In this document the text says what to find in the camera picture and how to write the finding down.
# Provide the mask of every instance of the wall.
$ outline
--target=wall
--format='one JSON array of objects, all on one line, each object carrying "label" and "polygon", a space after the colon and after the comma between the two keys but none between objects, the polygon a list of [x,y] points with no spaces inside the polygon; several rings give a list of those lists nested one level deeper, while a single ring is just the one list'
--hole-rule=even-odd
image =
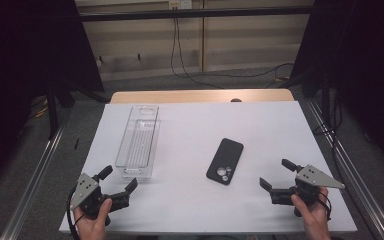
[{"label": "wall", "polygon": [[[194,9],[310,6],[311,0],[194,0]],[[77,0],[79,12],[168,9],[159,0]],[[179,19],[183,63],[188,72],[275,66],[293,62],[308,15]],[[104,80],[181,73],[172,19],[84,23]]]}]

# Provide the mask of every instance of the metal bracket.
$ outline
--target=metal bracket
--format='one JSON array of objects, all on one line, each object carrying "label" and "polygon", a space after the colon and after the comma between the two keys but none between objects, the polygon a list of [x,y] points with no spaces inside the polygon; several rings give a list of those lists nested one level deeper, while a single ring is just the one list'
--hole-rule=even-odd
[{"label": "metal bracket", "polygon": [[319,169],[307,165],[296,175],[296,179],[306,182],[312,186],[324,186],[332,188],[345,188],[345,185],[336,181]]},{"label": "metal bracket", "polygon": [[71,198],[71,211],[79,206],[98,187],[99,184],[97,181],[89,177],[86,173],[82,173],[82,175],[79,177],[79,180],[77,181],[76,192]]}]

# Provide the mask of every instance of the finger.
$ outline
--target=finger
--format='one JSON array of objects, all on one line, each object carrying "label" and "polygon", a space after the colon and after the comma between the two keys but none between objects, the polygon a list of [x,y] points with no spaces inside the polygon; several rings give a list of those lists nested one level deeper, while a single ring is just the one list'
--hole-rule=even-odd
[{"label": "finger", "polygon": [[319,195],[319,199],[320,201],[322,201],[323,203],[326,204],[326,201],[327,201],[327,195],[329,194],[329,191],[327,190],[326,187],[320,187],[320,195]]},{"label": "finger", "polygon": [[76,207],[73,211],[74,219],[79,219],[81,216],[83,216],[83,211],[80,209],[80,207]]},{"label": "finger", "polygon": [[305,204],[305,202],[302,201],[301,198],[298,197],[298,195],[296,195],[296,194],[293,194],[291,196],[291,200],[292,200],[292,203],[294,204],[294,206],[301,213],[302,218],[304,218],[304,220],[306,220],[306,221],[309,221],[312,218],[312,215],[311,215],[310,211],[308,210],[308,207]]},{"label": "finger", "polygon": [[108,213],[111,210],[112,200],[111,198],[107,198],[101,205],[101,208],[99,209],[98,218],[96,219],[97,224],[104,225],[105,219],[108,216]]}]

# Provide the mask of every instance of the human hand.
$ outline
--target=human hand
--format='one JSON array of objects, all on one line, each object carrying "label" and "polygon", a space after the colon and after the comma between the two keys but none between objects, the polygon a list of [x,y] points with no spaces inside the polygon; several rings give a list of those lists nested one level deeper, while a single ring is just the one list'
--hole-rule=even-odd
[{"label": "human hand", "polygon": [[98,217],[95,220],[83,216],[84,212],[77,207],[74,209],[74,219],[76,219],[79,237],[82,240],[104,240],[106,237],[105,219],[110,212],[112,205],[111,198],[107,198],[99,209]]},{"label": "human hand", "polygon": [[[321,187],[320,193],[327,197],[327,188]],[[324,196],[319,196],[319,199],[326,204],[326,198]],[[326,209],[322,206],[322,204],[315,202],[313,205],[307,207],[304,201],[302,201],[302,199],[296,194],[291,196],[291,200],[302,215],[307,239],[330,239],[329,228],[327,226]]]}]

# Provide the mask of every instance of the gray floor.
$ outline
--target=gray floor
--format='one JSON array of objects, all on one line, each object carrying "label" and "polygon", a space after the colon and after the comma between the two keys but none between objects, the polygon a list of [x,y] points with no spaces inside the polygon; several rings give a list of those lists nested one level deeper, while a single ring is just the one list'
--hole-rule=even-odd
[{"label": "gray floor", "polygon": [[[267,69],[249,69],[223,71],[224,74],[253,75],[262,73]],[[286,76],[290,68],[280,69],[278,76]],[[221,76],[194,77],[194,80],[205,81],[223,88],[265,88],[272,83],[273,74],[254,78],[231,78]],[[175,76],[148,77],[140,79],[108,81],[104,82],[106,95],[111,96],[116,91],[133,90],[169,90],[169,89],[210,89],[211,87],[197,84],[186,78]],[[291,91],[296,100],[301,104],[303,112],[312,129],[319,123],[312,113],[308,100],[301,95],[300,87],[292,87]],[[47,170],[40,182],[39,190],[33,195],[31,205],[16,236],[19,239],[70,239],[68,234],[58,232],[61,219],[64,216],[65,200],[69,189],[75,183],[83,163],[88,154],[90,145],[98,126],[104,106],[96,103],[80,94],[73,93],[77,99],[76,105],[71,109],[59,108],[60,116],[68,116],[67,126],[61,136]],[[314,99],[320,101],[320,94]],[[338,139],[345,146],[350,159],[356,166],[359,174],[365,181],[368,189],[384,211],[384,156],[379,147],[367,141],[364,130],[354,119],[352,114],[343,106],[344,120],[337,131]],[[28,185],[31,176],[36,170],[42,153],[46,148],[49,134],[47,115],[41,118],[30,119],[23,130],[23,134],[11,152],[11,158],[0,172],[0,237],[4,232],[8,221],[18,206],[20,199]],[[329,142],[324,135],[315,135],[326,161],[335,178],[339,178],[332,159],[332,151]],[[351,186],[350,180],[341,169],[347,186]],[[343,239],[373,239],[368,227],[375,235],[375,239],[382,239],[376,226],[371,221],[370,214],[356,191],[351,187],[349,193],[344,193],[344,199],[357,224],[355,233],[335,234]],[[113,236],[109,239],[130,239],[133,236]],[[277,236],[278,239],[304,239],[302,234]]]}]

